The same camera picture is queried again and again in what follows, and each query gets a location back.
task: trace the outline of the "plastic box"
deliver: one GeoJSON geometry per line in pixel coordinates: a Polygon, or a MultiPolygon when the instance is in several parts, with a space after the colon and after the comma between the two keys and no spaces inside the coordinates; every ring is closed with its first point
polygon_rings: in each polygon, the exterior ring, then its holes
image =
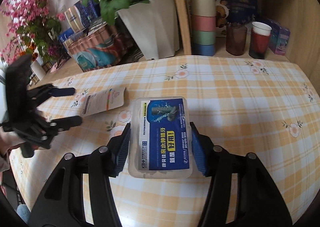
{"type": "Polygon", "coordinates": [[[191,127],[183,97],[134,101],[128,157],[137,178],[188,178],[192,173],[191,127]]]}

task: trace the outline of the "yellow plaid tablecloth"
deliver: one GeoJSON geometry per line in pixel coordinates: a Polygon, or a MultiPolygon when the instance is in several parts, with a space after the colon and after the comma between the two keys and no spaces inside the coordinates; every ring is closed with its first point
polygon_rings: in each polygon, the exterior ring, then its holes
{"type": "MultiPolygon", "coordinates": [[[[252,59],[182,56],[95,70],[54,82],[74,87],[71,97],[43,103],[47,119],[79,113],[84,96],[127,87],[123,107],[84,118],[81,126],[60,133],[50,150],[24,159],[10,156],[22,196],[31,209],[65,153],[90,154],[124,129],[132,116],[130,101],[139,97],[183,96],[190,120],[201,134],[230,153],[255,152],[276,182],[293,222],[320,188],[319,96],[295,64],[252,59]]],[[[133,178],[127,164],[110,179],[123,226],[197,226],[210,179],[194,168],[182,180],[133,178]]],[[[236,203],[233,177],[228,221],[236,203]]],[[[86,218],[92,222],[88,177],[84,176],[86,218]]]]}

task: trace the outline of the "person's hand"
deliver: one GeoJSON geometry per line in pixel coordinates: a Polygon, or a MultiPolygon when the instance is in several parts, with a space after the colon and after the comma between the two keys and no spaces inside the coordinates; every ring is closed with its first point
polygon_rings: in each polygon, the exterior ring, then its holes
{"type": "Polygon", "coordinates": [[[0,128],[0,154],[4,156],[9,149],[17,149],[20,144],[25,142],[20,139],[18,135],[10,132],[4,132],[2,127],[0,128]]]}

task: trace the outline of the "green cup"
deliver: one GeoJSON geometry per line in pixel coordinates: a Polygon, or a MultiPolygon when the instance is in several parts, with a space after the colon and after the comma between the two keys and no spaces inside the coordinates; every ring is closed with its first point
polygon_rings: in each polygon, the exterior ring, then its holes
{"type": "Polygon", "coordinates": [[[193,30],[193,42],[200,45],[213,45],[216,43],[215,31],[193,30]]]}

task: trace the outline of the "white flower pot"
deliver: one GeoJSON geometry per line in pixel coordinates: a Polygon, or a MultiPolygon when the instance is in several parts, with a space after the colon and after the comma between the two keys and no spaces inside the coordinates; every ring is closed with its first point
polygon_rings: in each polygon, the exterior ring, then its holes
{"type": "Polygon", "coordinates": [[[174,0],[150,0],[118,11],[146,59],[174,56],[179,30],[174,0]]]}
{"type": "Polygon", "coordinates": [[[31,69],[33,71],[33,73],[36,74],[36,76],[38,77],[39,80],[43,79],[45,76],[45,71],[43,70],[43,68],[40,66],[38,61],[34,61],[31,63],[31,69]]]}

